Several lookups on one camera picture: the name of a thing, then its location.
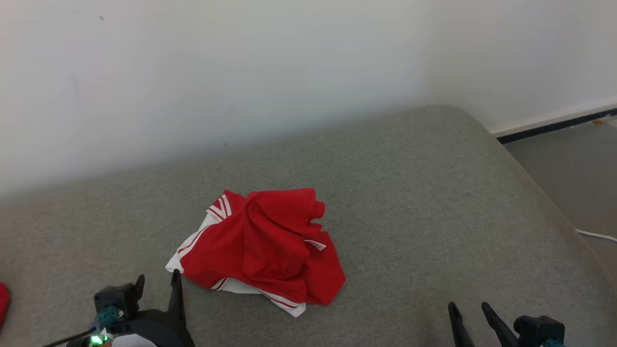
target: white cable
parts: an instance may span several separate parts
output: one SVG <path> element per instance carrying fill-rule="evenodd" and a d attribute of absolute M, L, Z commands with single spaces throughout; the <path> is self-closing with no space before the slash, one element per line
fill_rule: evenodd
<path fill-rule="evenodd" d="M 583 235 L 587 235 L 587 236 L 593 236 L 593 237 L 599 237 L 599 238 L 604 238 L 606 240 L 611 240 L 611 241 L 615 241 L 617 242 L 617 238 L 612 237 L 612 236 L 608 236 L 608 235 L 602 235 L 602 234 L 596 234 L 596 233 L 590 233 L 590 232 L 584 232 L 580 229 L 576 229 L 574 228 L 577 232 L 583 234 Z"/>

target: red object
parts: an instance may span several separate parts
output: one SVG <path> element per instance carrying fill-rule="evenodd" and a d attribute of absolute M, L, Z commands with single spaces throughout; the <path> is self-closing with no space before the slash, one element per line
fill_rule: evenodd
<path fill-rule="evenodd" d="M 2 329 L 2 323 L 4 322 L 4 316 L 9 309 L 10 294 L 9 289 L 0 283 L 0 329 Z"/>
<path fill-rule="evenodd" d="M 235 278 L 289 307 L 327 305 L 345 275 L 328 232 L 311 223 L 324 211 L 312 188 L 258 191 L 247 198 L 226 190 L 209 209 L 221 221 L 178 249 L 184 274 L 215 290 Z"/>

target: gray upholstery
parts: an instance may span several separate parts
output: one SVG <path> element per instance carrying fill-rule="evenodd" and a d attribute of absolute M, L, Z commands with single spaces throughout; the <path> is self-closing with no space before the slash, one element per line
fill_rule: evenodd
<path fill-rule="evenodd" d="M 164 265 L 224 189 L 315 187 L 347 283 L 293 318 L 265 297 L 184 281 L 198 346 L 453 346 L 449 301 L 476 346 L 497 346 L 480 304 L 566 324 L 566 344 L 617 341 L 608 273 L 527 173 L 472 117 L 431 106 L 0 208 L 0 281 L 13 302 L 0 345 L 83 330 L 92 295 Z"/>

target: baseboard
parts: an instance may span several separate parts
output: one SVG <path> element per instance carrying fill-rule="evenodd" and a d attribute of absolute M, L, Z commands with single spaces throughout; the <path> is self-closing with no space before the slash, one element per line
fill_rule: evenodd
<path fill-rule="evenodd" d="M 581 117 L 564 120 L 558 123 L 551 123 L 549 125 L 544 125 L 543 127 L 539 127 L 539 128 L 533 128 L 533 129 L 525 130 L 523 132 L 500 136 L 497 138 L 497 141 L 499 141 L 502 144 L 509 143 L 512 141 L 518 141 L 524 138 L 528 138 L 528 137 L 532 137 L 532 136 L 536 136 L 536 135 L 540 135 L 540 134 L 544 134 L 548 132 L 554 132 L 555 130 L 569 128 L 569 127 L 573 127 L 575 125 L 579 125 L 582 123 L 591 122 L 592 120 L 597 120 L 601 118 L 606 119 L 616 114 L 617 114 L 617 109 L 610 109 L 607 111 L 596 112 L 593 114 L 583 115 Z"/>
<path fill-rule="evenodd" d="M 551 114 L 540 115 L 522 122 L 513 122 L 502 127 L 489 129 L 496 138 L 507 135 L 525 132 L 535 128 L 545 127 L 551 124 L 566 122 L 579 117 L 598 114 L 605 111 L 617 109 L 617 98 L 605 99 L 598 102 L 590 102 L 576 107 L 554 112 Z"/>

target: floor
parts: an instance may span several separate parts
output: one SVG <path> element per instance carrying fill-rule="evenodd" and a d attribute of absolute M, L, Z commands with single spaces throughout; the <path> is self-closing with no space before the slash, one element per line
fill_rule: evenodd
<path fill-rule="evenodd" d="M 504 146 L 574 227 L 617 237 L 617 117 Z M 584 238 L 617 282 L 617 243 Z"/>

